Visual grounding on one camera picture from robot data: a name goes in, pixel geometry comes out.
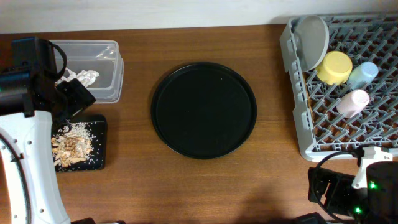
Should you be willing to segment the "peanut shells and rice scraps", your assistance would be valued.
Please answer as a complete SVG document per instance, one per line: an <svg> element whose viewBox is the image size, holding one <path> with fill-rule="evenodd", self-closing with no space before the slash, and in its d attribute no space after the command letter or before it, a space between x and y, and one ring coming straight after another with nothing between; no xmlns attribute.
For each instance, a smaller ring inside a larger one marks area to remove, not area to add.
<svg viewBox="0 0 398 224"><path fill-rule="evenodd" d="M90 164L93 161L94 147L92 140L96 136L91 132L89 123L72 123L62 128L67 133L56 134L51 138L53 164L63 169L82 162Z"/></svg>

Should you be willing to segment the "grey plate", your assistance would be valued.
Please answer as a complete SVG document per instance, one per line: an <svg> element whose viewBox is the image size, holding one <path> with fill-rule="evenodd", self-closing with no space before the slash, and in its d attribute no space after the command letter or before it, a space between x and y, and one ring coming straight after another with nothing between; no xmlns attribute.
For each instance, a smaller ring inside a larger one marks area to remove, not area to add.
<svg viewBox="0 0 398 224"><path fill-rule="evenodd" d="M297 55L303 72L317 67L329 43L329 30L326 22L318 16L306 17L294 30Z"/></svg>

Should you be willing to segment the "wooden chopstick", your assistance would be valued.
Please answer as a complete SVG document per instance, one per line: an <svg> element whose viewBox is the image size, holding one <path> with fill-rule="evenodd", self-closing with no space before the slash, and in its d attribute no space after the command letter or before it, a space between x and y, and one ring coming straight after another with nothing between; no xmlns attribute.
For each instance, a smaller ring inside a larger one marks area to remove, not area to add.
<svg viewBox="0 0 398 224"><path fill-rule="evenodd" d="M307 93L307 105L308 105L308 108L309 108L309 110L310 110L309 115L310 115L311 121L314 122L314 120L313 120L312 105L311 105L311 104L312 104L312 99L311 99L311 97L310 97L310 92L309 92L309 90L308 90L308 86L307 86L307 81L306 81L306 79L304 80L304 84L305 84L305 90L306 90L306 93Z"/></svg>

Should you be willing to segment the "yellow bowl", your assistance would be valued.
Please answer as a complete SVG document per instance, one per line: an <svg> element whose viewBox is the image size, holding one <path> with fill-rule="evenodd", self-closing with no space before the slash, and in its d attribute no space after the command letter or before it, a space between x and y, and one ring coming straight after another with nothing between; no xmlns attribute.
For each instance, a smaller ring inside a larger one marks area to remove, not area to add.
<svg viewBox="0 0 398 224"><path fill-rule="evenodd" d="M343 52L331 51L323 58L317 67L317 77L327 85L345 83L353 69L351 59Z"/></svg>

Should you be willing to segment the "blue plastic cup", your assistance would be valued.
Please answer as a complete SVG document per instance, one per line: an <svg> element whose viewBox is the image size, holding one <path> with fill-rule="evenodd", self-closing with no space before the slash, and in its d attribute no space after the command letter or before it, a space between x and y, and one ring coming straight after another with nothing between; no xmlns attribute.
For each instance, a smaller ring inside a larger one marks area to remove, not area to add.
<svg viewBox="0 0 398 224"><path fill-rule="evenodd" d="M346 83L352 90L356 90L372 82L378 73L379 69L375 63L363 62L351 72Z"/></svg>

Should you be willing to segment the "white napkin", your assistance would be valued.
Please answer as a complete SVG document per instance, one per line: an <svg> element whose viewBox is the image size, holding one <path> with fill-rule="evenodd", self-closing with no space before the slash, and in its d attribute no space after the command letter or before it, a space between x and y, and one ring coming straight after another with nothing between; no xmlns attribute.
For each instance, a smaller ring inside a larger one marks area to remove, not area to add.
<svg viewBox="0 0 398 224"><path fill-rule="evenodd" d="M61 79L55 82L56 85L60 84L61 82L70 82L73 79L77 79L84 87L89 87L90 85L94 84L96 78L99 77L100 73L94 70L82 70L80 73L75 73L74 71L66 68L69 76L62 76Z"/></svg>

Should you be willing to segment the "pink plastic cup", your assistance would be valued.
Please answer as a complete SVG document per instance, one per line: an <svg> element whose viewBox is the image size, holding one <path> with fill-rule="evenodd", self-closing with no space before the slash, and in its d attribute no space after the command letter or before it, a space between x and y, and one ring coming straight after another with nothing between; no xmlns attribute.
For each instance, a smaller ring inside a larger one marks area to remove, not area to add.
<svg viewBox="0 0 398 224"><path fill-rule="evenodd" d="M353 90L344 97L336 106L337 112L345 118L352 118L360 113L369 103L370 97L364 90Z"/></svg>

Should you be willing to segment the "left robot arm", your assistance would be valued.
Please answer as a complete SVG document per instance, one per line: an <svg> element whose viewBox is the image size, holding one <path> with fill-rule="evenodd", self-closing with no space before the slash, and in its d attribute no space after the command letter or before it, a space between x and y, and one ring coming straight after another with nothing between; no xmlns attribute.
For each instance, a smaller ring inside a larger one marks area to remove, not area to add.
<svg viewBox="0 0 398 224"><path fill-rule="evenodd" d="M95 102L77 80L56 82L55 52L49 40L12 41L14 65L1 72L1 158L12 223L71 223L63 205L52 157L52 132Z"/></svg>

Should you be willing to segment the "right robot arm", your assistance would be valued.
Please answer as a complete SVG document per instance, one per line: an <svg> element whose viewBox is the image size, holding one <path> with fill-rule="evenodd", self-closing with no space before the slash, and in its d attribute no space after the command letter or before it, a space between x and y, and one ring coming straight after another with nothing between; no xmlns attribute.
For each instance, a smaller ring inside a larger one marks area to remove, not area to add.
<svg viewBox="0 0 398 224"><path fill-rule="evenodd" d="M356 175L335 172L322 165L351 155ZM397 162L389 149L362 147L326 156L308 170L308 200L332 218L332 223L397 223Z"/></svg>

